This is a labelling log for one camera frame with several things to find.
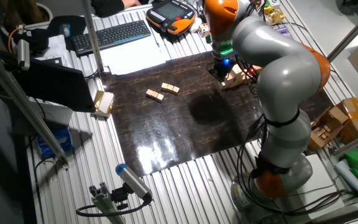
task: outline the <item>blue light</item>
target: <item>blue light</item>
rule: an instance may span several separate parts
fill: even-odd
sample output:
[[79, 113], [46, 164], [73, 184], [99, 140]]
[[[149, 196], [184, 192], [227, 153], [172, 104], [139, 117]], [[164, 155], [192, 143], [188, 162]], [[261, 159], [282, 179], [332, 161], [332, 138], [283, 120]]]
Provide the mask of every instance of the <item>blue light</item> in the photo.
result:
[[230, 59], [229, 59], [229, 58], [223, 59], [223, 64], [224, 64], [224, 65], [228, 65], [229, 63], [230, 63]]

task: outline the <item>dark wooden board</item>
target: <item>dark wooden board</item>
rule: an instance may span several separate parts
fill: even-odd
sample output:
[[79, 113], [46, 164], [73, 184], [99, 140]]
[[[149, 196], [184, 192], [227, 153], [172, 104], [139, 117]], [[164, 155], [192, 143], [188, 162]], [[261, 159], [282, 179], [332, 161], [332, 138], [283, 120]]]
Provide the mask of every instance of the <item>dark wooden board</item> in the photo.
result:
[[[260, 115], [247, 85], [218, 90], [206, 70], [211, 53], [199, 54], [128, 75], [103, 75], [114, 93], [112, 118], [126, 164], [138, 175], [150, 174], [244, 142]], [[160, 91], [162, 82], [180, 88], [178, 96]], [[145, 96], [164, 95], [162, 103]], [[324, 91], [300, 104], [314, 121], [331, 101]]]

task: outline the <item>black keyboard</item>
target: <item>black keyboard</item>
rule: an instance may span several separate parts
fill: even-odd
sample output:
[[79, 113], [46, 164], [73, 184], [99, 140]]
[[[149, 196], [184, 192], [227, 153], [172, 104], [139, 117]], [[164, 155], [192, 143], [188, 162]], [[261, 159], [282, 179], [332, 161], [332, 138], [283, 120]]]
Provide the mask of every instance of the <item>black keyboard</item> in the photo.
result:
[[[144, 21], [129, 22], [123, 25], [96, 31], [100, 50], [126, 44], [150, 36], [151, 33]], [[93, 53], [89, 34], [72, 38], [77, 57]]]

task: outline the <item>sheet of paper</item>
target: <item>sheet of paper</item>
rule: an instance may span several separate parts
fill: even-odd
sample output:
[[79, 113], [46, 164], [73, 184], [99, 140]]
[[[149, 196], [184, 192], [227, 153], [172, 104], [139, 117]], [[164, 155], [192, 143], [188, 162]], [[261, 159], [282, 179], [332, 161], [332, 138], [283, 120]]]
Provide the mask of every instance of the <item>sheet of paper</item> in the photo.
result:
[[[307, 183], [298, 189], [298, 193], [302, 194], [305, 192], [308, 192], [310, 190], [314, 190], [321, 187], [330, 186], [333, 184], [331, 178], [329, 178], [328, 173], [321, 162], [320, 158], [315, 154], [311, 156], [306, 156], [306, 158], [311, 163], [311, 166], [313, 168], [313, 174], [310, 177], [310, 179], [307, 181]], [[317, 198], [320, 198], [326, 194], [330, 194], [336, 191], [335, 186], [328, 187], [326, 189], [316, 190], [314, 192], [310, 192], [308, 194], [300, 195], [300, 198], [304, 205], [309, 204], [310, 202], [316, 200]], [[341, 199], [336, 201], [334, 204], [322, 209], [318, 210], [317, 212], [313, 212], [309, 214], [309, 217], [311, 219], [320, 217], [321, 215], [325, 215], [331, 211], [337, 210], [339, 208], [344, 207], [344, 204]]]
[[63, 66], [72, 68], [68, 59], [65, 37], [63, 35], [57, 35], [49, 37], [49, 45], [47, 51], [43, 56], [35, 58], [39, 60], [57, 58], [63, 56]]
[[102, 50], [101, 57], [113, 75], [126, 75], [165, 63], [152, 35]]

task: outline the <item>person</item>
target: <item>person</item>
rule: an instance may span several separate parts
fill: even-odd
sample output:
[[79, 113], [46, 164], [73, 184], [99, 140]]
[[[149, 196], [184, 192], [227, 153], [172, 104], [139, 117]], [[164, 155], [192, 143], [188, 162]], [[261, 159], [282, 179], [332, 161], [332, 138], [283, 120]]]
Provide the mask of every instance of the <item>person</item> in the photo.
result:
[[139, 0], [92, 0], [91, 6], [98, 17], [104, 18], [132, 6], [142, 5]]

